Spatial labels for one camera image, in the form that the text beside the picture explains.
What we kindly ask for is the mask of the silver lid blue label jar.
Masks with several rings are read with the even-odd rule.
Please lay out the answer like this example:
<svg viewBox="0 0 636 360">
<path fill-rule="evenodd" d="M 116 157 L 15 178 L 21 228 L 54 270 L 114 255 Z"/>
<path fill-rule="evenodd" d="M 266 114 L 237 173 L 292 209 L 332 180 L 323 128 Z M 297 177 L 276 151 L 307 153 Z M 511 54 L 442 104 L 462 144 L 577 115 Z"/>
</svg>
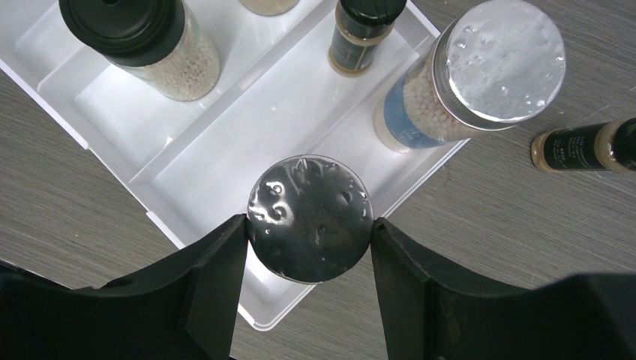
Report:
<svg viewBox="0 0 636 360">
<path fill-rule="evenodd" d="M 273 274 L 321 284 L 358 264 L 371 243 L 374 210 L 362 180 L 318 154 L 288 157 L 256 181 L 247 202 L 247 233 Z"/>
</svg>

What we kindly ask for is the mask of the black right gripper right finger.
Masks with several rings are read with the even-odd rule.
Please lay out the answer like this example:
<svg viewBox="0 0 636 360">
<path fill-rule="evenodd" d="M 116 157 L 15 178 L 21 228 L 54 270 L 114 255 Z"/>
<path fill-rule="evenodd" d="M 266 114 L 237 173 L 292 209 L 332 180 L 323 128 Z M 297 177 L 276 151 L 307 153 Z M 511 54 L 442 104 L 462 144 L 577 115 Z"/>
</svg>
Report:
<svg viewBox="0 0 636 360">
<path fill-rule="evenodd" d="M 384 218 L 370 243 L 390 359 L 633 359 L 635 276 L 523 289 L 424 247 Z"/>
</svg>

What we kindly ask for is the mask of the small taped black cap bottle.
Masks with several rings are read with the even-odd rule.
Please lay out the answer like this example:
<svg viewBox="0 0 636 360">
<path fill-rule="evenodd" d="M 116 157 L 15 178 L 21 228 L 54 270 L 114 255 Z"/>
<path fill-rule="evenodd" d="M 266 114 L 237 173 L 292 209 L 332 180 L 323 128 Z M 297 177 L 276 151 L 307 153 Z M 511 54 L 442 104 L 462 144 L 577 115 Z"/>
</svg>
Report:
<svg viewBox="0 0 636 360">
<path fill-rule="evenodd" d="M 546 172 L 634 172 L 635 119 L 548 131 L 532 141 L 530 155 Z"/>
</svg>

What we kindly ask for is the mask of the taped black lid spice jar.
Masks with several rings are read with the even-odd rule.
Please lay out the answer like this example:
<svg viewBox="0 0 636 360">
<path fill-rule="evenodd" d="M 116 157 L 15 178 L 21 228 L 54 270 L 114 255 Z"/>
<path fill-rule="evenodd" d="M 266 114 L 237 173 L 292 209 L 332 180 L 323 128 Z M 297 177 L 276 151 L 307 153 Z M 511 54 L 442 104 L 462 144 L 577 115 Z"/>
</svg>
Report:
<svg viewBox="0 0 636 360">
<path fill-rule="evenodd" d="M 299 0 L 239 0 L 239 2 L 254 14 L 273 17 L 290 11 L 299 3 Z"/>
</svg>

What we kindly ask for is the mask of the black lid handled spice jar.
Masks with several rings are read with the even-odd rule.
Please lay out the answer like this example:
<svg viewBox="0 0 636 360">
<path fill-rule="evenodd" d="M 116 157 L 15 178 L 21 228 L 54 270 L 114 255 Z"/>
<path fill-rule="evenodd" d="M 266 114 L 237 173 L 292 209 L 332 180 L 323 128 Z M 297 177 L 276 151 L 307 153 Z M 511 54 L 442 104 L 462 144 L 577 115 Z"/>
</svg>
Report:
<svg viewBox="0 0 636 360">
<path fill-rule="evenodd" d="M 175 101 L 216 86 L 221 57 L 184 1 L 60 1 L 70 32 L 113 65 Z"/>
</svg>

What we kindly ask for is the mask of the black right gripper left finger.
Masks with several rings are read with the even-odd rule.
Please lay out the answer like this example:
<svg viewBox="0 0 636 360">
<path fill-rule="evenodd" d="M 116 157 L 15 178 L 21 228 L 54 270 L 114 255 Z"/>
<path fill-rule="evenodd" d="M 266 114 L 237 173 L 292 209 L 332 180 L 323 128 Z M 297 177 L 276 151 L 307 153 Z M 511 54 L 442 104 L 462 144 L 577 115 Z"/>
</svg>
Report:
<svg viewBox="0 0 636 360">
<path fill-rule="evenodd" d="M 228 359 L 247 257 L 237 214 L 100 288 L 1 263 L 3 359 Z"/>
</svg>

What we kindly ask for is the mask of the silver lid peppercorn jar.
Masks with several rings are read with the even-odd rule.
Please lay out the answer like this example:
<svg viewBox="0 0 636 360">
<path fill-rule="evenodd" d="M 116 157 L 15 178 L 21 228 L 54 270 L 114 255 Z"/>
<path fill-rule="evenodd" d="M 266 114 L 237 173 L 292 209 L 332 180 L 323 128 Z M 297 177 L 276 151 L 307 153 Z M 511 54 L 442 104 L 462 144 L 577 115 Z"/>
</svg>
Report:
<svg viewBox="0 0 636 360">
<path fill-rule="evenodd" d="M 545 110 L 565 74 L 563 37 L 544 11 L 527 1 L 485 1 L 388 90 L 373 129 L 396 152 L 503 131 Z"/>
</svg>

